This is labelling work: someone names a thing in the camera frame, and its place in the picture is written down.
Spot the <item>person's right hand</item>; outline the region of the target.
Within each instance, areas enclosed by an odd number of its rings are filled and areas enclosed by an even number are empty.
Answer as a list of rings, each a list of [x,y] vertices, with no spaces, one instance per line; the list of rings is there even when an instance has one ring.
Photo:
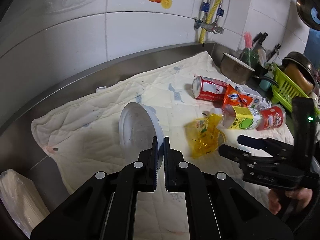
[[[303,210],[311,201],[313,191],[307,188],[301,188],[293,191],[278,192],[270,189],[268,193],[268,209],[276,215],[283,209],[285,200],[297,202],[297,211]]]

